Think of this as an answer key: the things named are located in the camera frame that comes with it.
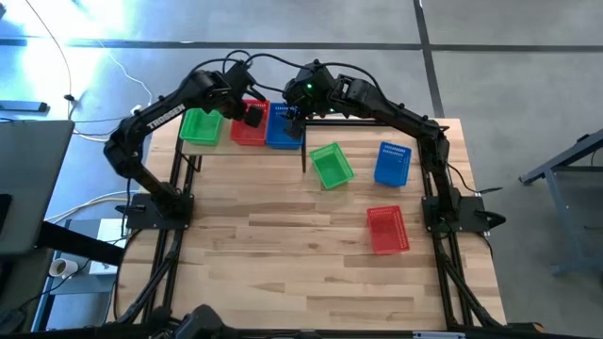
blue basket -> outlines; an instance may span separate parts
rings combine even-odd
[[[382,142],[375,166],[375,181],[384,185],[406,185],[411,167],[411,149],[389,142]]]
[[[287,125],[286,111],[287,106],[284,104],[270,103],[266,144],[274,149],[297,150],[302,145],[303,137],[296,140],[285,133]]]

green basket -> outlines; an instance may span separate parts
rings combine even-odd
[[[348,159],[336,142],[310,152],[310,158],[320,181],[327,189],[344,184],[354,177]]]
[[[180,138],[196,145],[215,146],[220,139],[221,127],[222,115],[217,110],[206,114],[200,108],[189,109],[180,129]]]

wooden table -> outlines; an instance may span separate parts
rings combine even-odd
[[[472,186],[460,121],[439,122],[450,127],[450,163]],[[147,166],[160,180],[169,180],[179,123],[172,121],[154,133]],[[405,187],[373,181],[383,140],[413,149]],[[415,140],[390,127],[308,128],[308,151],[334,141],[356,177],[328,191],[313,169],[302,173],[295,157],[203,158],[202,170],[194,178],[194,220],[185,233],[173,316],[182,317],[206,303],[226,324],[238,328],[445,328],[432,240],[420,212],[424,193]],[[460,178],[452,175],[463,191]],[[411,250],[373,255],[366,210],[393,204],[401,207]],[[504,322],[488,248],[474,234],[458,236],[468,285],[492,316]],[[142,232],[127,252],[120,313],[149,278],[156,237],[157,232]],[[163,285],[157,303],[162,294]],[[452,295],[460,320],[454,288]]]

plastic basket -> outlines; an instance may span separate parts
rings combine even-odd
[[[411,149],[384,141],[379,148],[375,181],[393,187],[404,186],[410,167]]]
[[[222,115],[217,110],[207,114],[200,108],[193,108],[185,115],[180,138],[197,145],[216,145],[221,126]]]
[[[310,158],[320,181],[327,189],[344,184],[354,177],[348,159],[336,142],[310,152]]]
[[[246,146],[264,146],[266,144],[266,126],[268,120],[268,113],[270,102],[260,102],[258,100],[245,100],[247,109],[251,105],[262,108],[264,115],[260,121],[259,126],[251,127],[246,124],[245,121],[233,121],[230,128],[230,139],[234,140],[239,145]]]
[[[367,215],[370,238],[376,254],[410,250],[399,206],[368,208]]]
[[[268,129],[266,131],[266,144],[274,149],[297,150],[302,145],[303,137],[296,140],[285,133],[287,119],[285,114],[287,106],[284,104],[270,104]]]

gray floor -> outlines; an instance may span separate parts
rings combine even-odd
[[[31,2],[64,39],[420,43],[412,0],[182,0],[177,7],[164,0],[152,4],[75,1],[79,7],[68,0],[52,5]],[[0,38],[46,36],[23,2],[7,5]],[[603,44],[599,34],[603,2],[596,0],[423,0],[422,6],[431,43]],[[156,97],[173,90],[192,65],[228,50],[110,52]],[[292,61],[318,57],[364,67],[392,100],[434,115],[421,51],[270,52]],[[119,117],[148,100],[102,49],[66,48],[66,54],[72,66],[73,94],[82,97],[75,119]],[[44,100],[52,107],[49,118],[64,119],[61,96],[67,91],[66,74],[52,42],[1,46],[0,55],[7,60],[0,70],[0,98]],[[537,321],[553,332],[603,337],[603,288],[597,275],[550,275],[549,265],[567,253],[560,222],[544,182],[523,187],[516,180],[578,137],[603,127],[603,54],[434,52],[433,62],[444,114],[462,119],[476,185],[505,186],[485,200],[488,209],[508,218],[492,235],[508,320]],[[253,72],[259,81],[277,87],[295,74],[267,59],[258,59]],[[268,97],[278,99],[271,93]],[[114,123],[78,125],[87,132],[104,132]],[[603,153],[595,162],[603,164]],[[124,180],[102,157],[102,145],[73,137],[48,214],[123,189]],[[112,207],[98,206],[77,217],[114,218]],[[95,311],[73,317],[79,302]],[[104,307],[101,299],[58,299],[50,327],[98,323],[102,312],[96,310]]]

